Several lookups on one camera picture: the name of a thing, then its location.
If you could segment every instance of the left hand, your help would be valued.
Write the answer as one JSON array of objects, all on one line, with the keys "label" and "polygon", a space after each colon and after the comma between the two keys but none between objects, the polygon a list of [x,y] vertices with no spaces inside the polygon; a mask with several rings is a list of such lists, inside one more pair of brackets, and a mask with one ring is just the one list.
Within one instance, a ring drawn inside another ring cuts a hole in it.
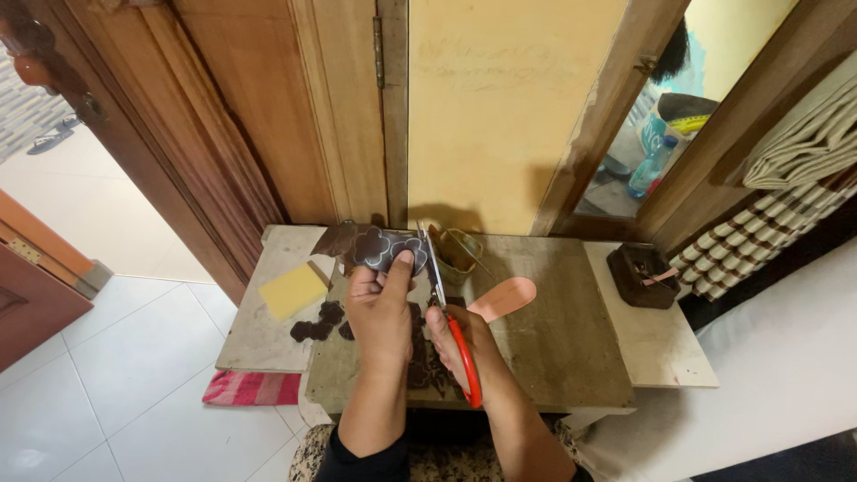
[{"label": "left hand", "polygon": [[403,250],[387,275],[365,266],[351,274],[345,312],[360,344],[362,371],[400,375],[411,361],[411,288],[414,254]]}]

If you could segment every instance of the pink paper template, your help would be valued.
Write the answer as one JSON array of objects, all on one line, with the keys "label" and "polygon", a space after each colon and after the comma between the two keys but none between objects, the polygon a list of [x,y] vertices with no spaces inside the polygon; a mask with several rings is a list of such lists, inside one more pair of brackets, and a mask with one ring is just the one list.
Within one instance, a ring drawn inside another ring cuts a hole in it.
[{"label": "pink paper template", "polygon": [[535,298],[536,284],[529,278],[516,276],[491,288],[468,306],[467,310],[482,315],[486,322],[491,322],[523,308]]}]

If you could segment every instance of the yellow wall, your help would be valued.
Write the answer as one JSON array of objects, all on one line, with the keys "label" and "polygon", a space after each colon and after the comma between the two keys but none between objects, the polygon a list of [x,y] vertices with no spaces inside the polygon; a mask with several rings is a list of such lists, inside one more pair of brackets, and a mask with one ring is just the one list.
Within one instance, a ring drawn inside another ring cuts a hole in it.
[{"label": "yellow wall", "polygon": [[526,234],[627,0],[411,0],[411,224]]},{"label": "yellow wall", "polygon": [[705,50],[703,91],[723,100],[797,0],[692,0],[688,32]]}]

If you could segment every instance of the white tile floor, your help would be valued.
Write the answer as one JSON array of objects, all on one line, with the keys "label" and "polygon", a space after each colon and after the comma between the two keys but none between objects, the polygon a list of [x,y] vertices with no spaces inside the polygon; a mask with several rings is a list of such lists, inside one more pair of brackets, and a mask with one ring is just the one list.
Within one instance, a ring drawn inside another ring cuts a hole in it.
[{"label": "white tile floor", "polygon": [[0,164],[6,191],[78,251],[116,274],[213,282],[91,130]]},{"label": "white tile floor", "polygon": [[114,276],[0,373],[0,480],[277,482],[297,406],[200,401],[236,307],[216,285]]}]

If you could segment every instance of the wooden table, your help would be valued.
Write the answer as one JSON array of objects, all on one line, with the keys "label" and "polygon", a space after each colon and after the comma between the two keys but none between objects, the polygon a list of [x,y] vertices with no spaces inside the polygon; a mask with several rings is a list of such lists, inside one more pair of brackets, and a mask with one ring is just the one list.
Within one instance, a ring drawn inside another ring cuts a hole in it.
[{"label": "wooden table", "polygon": [[[290,320],[277,322],[258,292],[260,286],[302,262],[315,262],[325,273],[332,273],[332,258],[309,256],[324,229],[269,226],[259,265],[216,366],[221,370],[309,371],[309,399],[337,413],[357,373],[352,363],[356,346],[353,342],[346,345],[349,342],[341,340],[335,330],[327,341],[315,346],[310,340],[296,343],[289,336],[292,324],[315,319],[320,302]],[[605,414],[633,411],[631,386],[718,386],[677,304],[669,310],[647,310],[628,306],[619,298],[605,261],[618,244],[478,237],[486,248],[483,260],[498,280],[523,275],[539,288],[536,301],[492,322],[491,328],[504,358],[541,410],[574,413],[570,425],[586,425],[587,420]],[[470,302],[494,283],[478,268],[460,294]],[[428,299],[424,294],[413,295],[423,309]],[[308,367],[313,352],[321,356]],[[326,352],[339,354],[325,356]],[[319,383],[325,387],[321,391]],[[465,407],[462,401],[449,399],[448,393],[441,398],[430,391],[409,391],[409,405]]]}]

